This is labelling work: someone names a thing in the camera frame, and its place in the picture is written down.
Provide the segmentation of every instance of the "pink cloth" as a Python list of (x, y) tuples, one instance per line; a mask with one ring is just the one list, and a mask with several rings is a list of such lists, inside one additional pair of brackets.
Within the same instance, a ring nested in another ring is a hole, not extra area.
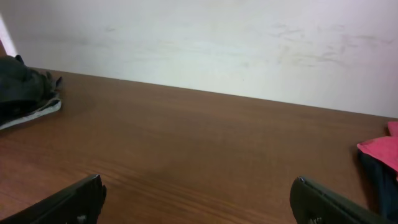
[(398, 172), (398, 122), (388, 122), (391, 137), (368, 140), (357, 145), (363, 153), (380, 160)]
[(391, 136), (398, 137), (398, 121), (388, 122), (388, 130), (390, 131)]

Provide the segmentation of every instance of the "wooden desk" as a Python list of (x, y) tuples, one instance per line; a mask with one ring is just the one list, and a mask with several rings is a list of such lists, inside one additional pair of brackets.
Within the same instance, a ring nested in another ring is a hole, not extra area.
[(2, 45), (2, 42), (0, 40), (0, 57), (6, 55), (7, 55), (6, 50), (4, 49), (4, 46)]
[(295, 223), (298, 175), (373, 204), (355, 145), (389, 118), (53, 74), (63, 109), (0, 132), (1, 218), (88, 174), (109, 189), (99, 223)]

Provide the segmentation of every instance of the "black fabric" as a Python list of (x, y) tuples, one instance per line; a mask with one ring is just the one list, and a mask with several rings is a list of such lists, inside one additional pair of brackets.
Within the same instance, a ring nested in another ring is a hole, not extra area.
[(358, 150), (358, 158), (379, 196), (380, 215), (398, 223), (397, 172)]
[(20, 55), (0, 57), (0, 124), (20, 118), (54, 97), (51, 74), (28, 68)]

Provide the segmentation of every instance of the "black plastic object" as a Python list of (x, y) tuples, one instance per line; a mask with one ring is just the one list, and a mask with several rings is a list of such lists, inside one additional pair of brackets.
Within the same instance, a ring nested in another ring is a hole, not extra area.
[(91, 175), (0, 224), (95, 224), (105, 197), (100, 175)]
[(290, 206), (298, 224), (392, 223), (305, 177), (294, 181)]

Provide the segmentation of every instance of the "brown table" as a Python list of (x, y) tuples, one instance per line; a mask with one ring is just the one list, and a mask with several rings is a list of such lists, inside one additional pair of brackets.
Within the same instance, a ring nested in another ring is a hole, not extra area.
[(0, 40), (0, 57), (6, 56), (6, 55), (7, 55), (6, 50), (4, 49), (4, 46), (2, 45), (1, 40)]
[(0, 218), (88, 174), (109, 189), (99, 223), (294, 223), (298, 175), (374, 209), (355, 145), (389, 118), (54, 75), (62, 110), (0, 131)]

